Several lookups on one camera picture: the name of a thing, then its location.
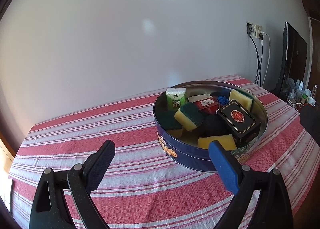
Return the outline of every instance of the black box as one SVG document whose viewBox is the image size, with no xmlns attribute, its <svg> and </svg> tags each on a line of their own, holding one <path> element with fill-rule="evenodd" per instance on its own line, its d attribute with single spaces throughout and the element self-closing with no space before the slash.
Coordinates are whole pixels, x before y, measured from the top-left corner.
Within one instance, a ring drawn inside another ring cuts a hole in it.
<svg viewBox="0 0 320 229">
<path fill-rule="evenodd" d="M 229 127 L 237 148 L 246 146 L 259 135 L 260 121 L 236 100 L 230 101 L 218 110 L 217 115 Z"/>
</svg>

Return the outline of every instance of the table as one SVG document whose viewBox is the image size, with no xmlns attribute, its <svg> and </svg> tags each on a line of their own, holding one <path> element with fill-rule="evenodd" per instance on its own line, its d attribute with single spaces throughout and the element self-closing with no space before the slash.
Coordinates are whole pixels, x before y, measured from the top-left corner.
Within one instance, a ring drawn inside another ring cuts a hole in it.
<svg viewBox="0 0 320 229">
<path fill-rule="evenodd" d="M 269 123 L 247 161 L 254 170 L 278 168 L 293 214 L 316 175 L 320 149 L 300 125 L 299 113 L 263 88 L 237 76 L 211 80 L 239 85 L 265 105 Z M 116 155 L 92 200 L 111 228 L 213 228 L 232 195 L 217 173 L 202 173 L 171 160 L 157 141 L 152 107 L 164 89 L 118 100 L 35 125 L 22 143 L 9 176 L 14 180 L 12 215 L 28 228 L 37 183 L 46 167 L 70 169 L 83 163 L 106 139 Z M 68 190 L 66 200 L 77 228 L 84 228 Z M 252 197 L 240 228 L 253 214 Z"/>
</svg>

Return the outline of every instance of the electrical socket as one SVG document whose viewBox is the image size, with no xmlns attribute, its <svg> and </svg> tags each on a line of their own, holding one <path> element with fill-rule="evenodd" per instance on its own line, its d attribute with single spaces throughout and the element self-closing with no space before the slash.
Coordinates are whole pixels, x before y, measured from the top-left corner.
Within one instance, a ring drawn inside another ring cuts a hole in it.
<svg viewBox="0 0 320 229">
<path fill-rule="evenodd" d="M 254 32 L 255 32 L 255 34 L 256 34 L 256 38 L 260 38 L 260 33 L 259 33 L 259 31 L 262 31 L 262 27 L 260 26 L 260 25 L 258 25 L 258 24 L 255 24 L 254 25 Z"/>
</svg>

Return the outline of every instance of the white wall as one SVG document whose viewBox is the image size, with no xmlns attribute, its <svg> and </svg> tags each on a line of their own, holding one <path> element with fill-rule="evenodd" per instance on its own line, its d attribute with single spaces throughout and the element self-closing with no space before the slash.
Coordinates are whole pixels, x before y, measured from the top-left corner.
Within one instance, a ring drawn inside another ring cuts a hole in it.
<svg viewBox="0 0 320 229">
<path fill-rule="evenodd" d="M 1 114 L 19 144 L 38 122 L 128 95 L 220 75 L 254 80 L 246 21 L 271 36 L 272 89 L 284 22 L 310 43 L 301 0 L 13 0 L 0 22 Z"/>
</svg>

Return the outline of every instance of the round tin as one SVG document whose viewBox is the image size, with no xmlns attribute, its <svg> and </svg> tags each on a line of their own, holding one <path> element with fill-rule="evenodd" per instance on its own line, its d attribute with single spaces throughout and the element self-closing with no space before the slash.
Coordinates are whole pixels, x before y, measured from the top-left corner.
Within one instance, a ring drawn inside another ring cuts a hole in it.
<svg viewBox="0 0 320 229">
<path fill-rule="evenodd" d="M 268 114 L 266 108 L 262 104 L 262 102 L 249 91 L 224 82 L 218 81 L 192 81 L 187 83 L 182 83 L 176 86 L 177 87 L 185 87 L 187 89 L 187 98 L 194 95 L 201 94 L 212 94 L 214 95 L 223 95 L 229 98 L 230 91 L 232 89 L 236 89 L 253 98 L 251 113 L 254 114 L 259 121 L 261 122 L 260 132 L 258 139 L 256 141 L 251 142 L 245 147 L 232 150 L 231 154 L 233 154 L 236 159 L 243 164 L 247 161 L 247 159 L 252 155 L 256 146 L 259 144 L 258 140 L 264 134 L 267 125 L 268 125 Z M 197 171 L 202 172 L 217 172 L 212 161 L 209 157 L 209 152 L 206 149 L 201 149 L 196 146 L 192 146 L 190 144 L 186 144 L 179 139 L 172 137 L 168 134 L 159 124 L 156 116 L 160 111 L 165 111 L 167 109 L 167 100 L 166 100 L 166 92 L 164 91 L 162 94 L 158 96 L 153 106 L 153 116 L 156 123 L 156 130 L 158 135 L 159 143 L 162 149 L 166 152 L 166 154 L 172 158 L 177 163 L 191 168 Z"/>
</svg>

